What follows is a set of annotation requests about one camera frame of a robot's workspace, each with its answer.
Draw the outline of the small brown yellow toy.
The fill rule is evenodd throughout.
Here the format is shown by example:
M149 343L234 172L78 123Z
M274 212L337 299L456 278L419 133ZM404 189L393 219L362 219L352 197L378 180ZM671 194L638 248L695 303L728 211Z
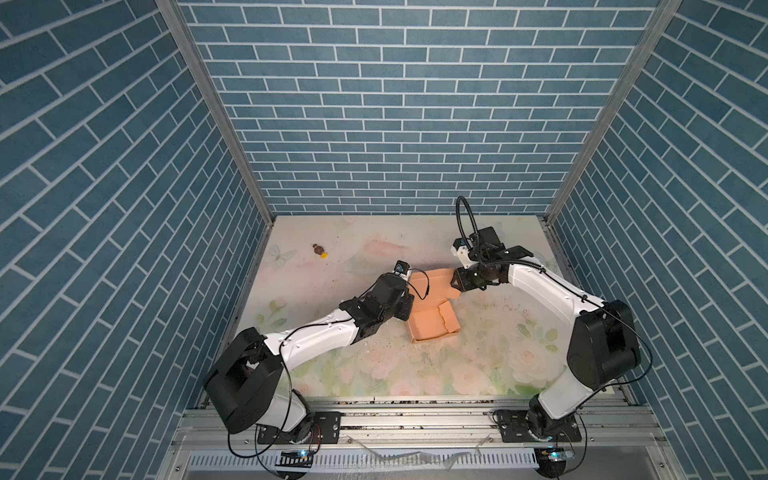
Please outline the small brown yellow toy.
M314 244L312 246L312 248L313 248L314 253L316 255L318 255L319 257L321 257L322 259L327 259L328 258L329 254L328 254L328 252L325 250L325 248L323 246L318 245L318 244Z

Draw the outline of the aluminium mounting rail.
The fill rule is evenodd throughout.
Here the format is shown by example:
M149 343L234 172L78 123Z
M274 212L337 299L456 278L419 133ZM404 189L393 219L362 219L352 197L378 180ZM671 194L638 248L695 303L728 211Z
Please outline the aluminium mounting rail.
M339 447L358 443L374 447L495 447L502 443L500 428L491 419L497 409L522 409L514 400L482 400L421 403L374 403L317 401L321 411L340 414ZM618 400L595 398L579 411L576 426L583 432L571 439L578 446L584 439L592 446L654 446L665 440L661 427L648 407L630 406ZM228 436L212 409L188 410L177 428L172 446L178 450L222 450L253 448L251 430Z

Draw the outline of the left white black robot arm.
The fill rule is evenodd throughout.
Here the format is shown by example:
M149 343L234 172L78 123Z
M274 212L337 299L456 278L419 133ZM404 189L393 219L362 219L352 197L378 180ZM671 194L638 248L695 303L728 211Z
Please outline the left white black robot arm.
M306 362L374 335L392 318L408 319L415 299L409 276L384 273L362 295L292 330L266 335L254 327L240 331L204 382L227 432L238 434L258 425L295 440L308 435L314 414L296 390L279 394L280 380Z

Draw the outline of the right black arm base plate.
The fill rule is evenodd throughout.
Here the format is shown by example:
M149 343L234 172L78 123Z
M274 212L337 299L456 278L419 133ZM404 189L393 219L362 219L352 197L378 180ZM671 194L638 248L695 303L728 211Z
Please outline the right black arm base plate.
M504 443L577 443L582 433L573 414L553 420L543 410L499 409L490 413Z

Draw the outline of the orange cardboard paper box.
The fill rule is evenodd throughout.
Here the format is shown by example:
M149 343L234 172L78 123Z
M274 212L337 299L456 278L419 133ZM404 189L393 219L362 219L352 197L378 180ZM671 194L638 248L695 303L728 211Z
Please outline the orange cardboard paper box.
M416 272L410 278L411 292L416 296L407 326L414 343L436 340L461 330L450 303L460 291L451 286L454 269Z

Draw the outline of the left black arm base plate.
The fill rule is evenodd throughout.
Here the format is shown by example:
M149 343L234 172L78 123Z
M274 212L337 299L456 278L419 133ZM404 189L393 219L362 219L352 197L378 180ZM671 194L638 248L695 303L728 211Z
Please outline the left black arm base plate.
M307 415L294 429L280 431L277 427L259 427L257 442L259 445L302 444L313 442L320 446L337 444L342 415L338 411L318 411Z

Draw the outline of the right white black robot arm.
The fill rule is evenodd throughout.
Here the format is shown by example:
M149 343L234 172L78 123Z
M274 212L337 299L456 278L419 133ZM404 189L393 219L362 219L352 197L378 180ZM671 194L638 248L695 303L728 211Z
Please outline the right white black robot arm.
M524 247L505 246L491 227L455 239L452 254L461 262L451 279L454 289L509 286L564 325L570 335L566 368L531 399L530 422L543 425L566 418L640 365L640 339L625 303L607 302L577 289Z

